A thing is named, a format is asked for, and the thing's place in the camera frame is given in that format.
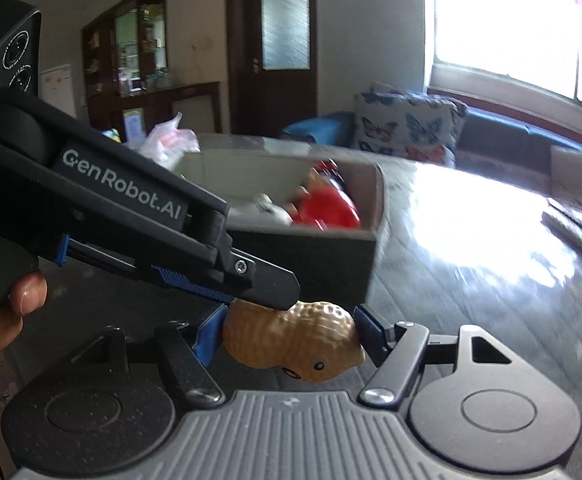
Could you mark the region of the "butterfly print cushion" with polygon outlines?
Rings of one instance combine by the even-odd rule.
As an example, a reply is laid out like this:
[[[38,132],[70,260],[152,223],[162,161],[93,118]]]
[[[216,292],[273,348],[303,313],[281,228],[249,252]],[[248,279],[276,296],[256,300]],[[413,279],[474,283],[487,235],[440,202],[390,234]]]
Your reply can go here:
[[[373,87],[355,98],[351,147],[454,167],[468,107],[447,96]]]

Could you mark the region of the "dark cardboard shoe box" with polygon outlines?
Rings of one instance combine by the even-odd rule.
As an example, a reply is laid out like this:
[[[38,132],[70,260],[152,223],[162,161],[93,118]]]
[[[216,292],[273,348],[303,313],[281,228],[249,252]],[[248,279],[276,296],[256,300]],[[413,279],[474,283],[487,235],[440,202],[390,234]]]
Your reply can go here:
[[[384,213],[378,165],[205,150],[185,154],[173,171],[229,203],[233,244],[294,272],[301,300],[365,302]]]

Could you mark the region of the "orange textured owl toy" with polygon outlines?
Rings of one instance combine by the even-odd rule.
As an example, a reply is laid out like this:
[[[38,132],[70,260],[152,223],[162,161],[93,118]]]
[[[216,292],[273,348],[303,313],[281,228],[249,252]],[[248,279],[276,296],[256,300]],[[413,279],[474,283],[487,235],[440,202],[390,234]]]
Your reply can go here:
[[[280,311],[236,300],[224,321],[223,344],[247,367],[278,367],[303,382],[325,382],[365,360],[353,316],[326,301],[299,301]]]

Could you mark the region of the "blue sofa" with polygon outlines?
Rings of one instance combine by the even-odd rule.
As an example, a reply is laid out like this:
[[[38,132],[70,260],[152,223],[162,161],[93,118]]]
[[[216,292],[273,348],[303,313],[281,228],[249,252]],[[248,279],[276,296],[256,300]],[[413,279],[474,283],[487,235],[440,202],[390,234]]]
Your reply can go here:
[[[353,148],[355,118],[338,112],[286,126],[285,140]],[[582,144],[560,134],[471,107],[456,148],[456,168],[504,183],[548,193],[551,149],[582,153]]]

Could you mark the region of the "dark-haired doll figurine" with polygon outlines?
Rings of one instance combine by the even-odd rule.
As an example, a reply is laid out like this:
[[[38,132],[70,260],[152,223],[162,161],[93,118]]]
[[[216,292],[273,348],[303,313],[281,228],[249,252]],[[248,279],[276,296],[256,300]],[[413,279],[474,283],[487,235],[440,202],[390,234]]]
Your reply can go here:
[[[324,186],[332,186],[342,192],[345,191],[345,181],[340,174],[338,164],[331,158],[315,162],[303,182],[303,188],[307,192],[313,192]]]

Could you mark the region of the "white pink tissue pack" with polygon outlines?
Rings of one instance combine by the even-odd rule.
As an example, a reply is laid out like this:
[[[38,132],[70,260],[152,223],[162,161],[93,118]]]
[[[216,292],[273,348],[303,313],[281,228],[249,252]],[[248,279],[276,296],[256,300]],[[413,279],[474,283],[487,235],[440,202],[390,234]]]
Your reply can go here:
[[[178,112],[167,122],[155,125],[137,153],[172,171],[187,153],[199,153],[200,144],[195,131],[180,128],[183,114]]]

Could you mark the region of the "white refrigerator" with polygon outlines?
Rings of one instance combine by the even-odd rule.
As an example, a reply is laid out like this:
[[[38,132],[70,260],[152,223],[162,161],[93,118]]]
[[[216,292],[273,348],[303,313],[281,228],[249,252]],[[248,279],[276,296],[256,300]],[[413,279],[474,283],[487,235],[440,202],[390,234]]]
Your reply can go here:
[[[40,84],[41,98],[46,103],[73,118],[78,117],[76,115],[70,64],[42,70]]]

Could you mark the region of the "grey remote control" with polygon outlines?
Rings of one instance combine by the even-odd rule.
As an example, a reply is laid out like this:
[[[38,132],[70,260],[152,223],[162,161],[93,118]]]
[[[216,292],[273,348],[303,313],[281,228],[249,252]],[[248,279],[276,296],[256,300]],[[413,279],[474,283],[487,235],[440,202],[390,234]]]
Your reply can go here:
[[[564,243],[582,254],[582,228],[580,226],[571,222],[560,212],[549,209],[542,213],[541,221]]]

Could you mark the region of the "window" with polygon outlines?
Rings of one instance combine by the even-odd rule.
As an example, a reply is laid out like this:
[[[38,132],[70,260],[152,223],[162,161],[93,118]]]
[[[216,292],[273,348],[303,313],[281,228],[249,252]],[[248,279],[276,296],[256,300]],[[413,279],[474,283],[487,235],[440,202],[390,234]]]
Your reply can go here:
[[[582,0],[434,0],[436,61],[582,103]]]

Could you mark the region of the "white plush rabbit toy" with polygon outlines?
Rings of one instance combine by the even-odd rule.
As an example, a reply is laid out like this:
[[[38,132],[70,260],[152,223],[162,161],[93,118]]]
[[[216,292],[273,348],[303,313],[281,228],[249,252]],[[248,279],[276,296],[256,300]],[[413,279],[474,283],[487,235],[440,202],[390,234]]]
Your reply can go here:
[[[275,204],[267,194],[259,193],[251,200],[231,205],[229,226],[289,226],[292,218],[285,208]]]

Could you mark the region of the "red round toy figure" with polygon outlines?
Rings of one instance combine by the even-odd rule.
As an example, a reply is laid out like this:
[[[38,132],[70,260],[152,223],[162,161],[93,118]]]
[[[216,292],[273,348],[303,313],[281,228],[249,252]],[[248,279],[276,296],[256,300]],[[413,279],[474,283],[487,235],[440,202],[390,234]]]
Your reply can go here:
[[[357,230],[361,227],[361,216],[353,200],[332,186],[306,191],[290,214],[294,223],[322,231]]]

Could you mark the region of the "dark wooden door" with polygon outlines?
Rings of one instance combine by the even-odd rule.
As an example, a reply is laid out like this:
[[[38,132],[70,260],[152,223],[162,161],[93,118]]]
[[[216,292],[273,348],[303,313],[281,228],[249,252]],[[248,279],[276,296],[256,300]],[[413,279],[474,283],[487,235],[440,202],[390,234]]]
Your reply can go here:
[[[317,115],[316,0],[226,0],[230,131],[273,136]]]

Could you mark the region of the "dark wooden cabinet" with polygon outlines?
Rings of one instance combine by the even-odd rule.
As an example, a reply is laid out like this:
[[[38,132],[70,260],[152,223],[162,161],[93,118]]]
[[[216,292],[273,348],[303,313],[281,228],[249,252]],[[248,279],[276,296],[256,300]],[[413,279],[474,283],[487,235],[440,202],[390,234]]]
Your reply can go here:
[[[221,85],[178,81],[169,70],[166,0],[122,0],[82,28],[90,125],[127,141],[180,112],[187,128],[223,131]]]

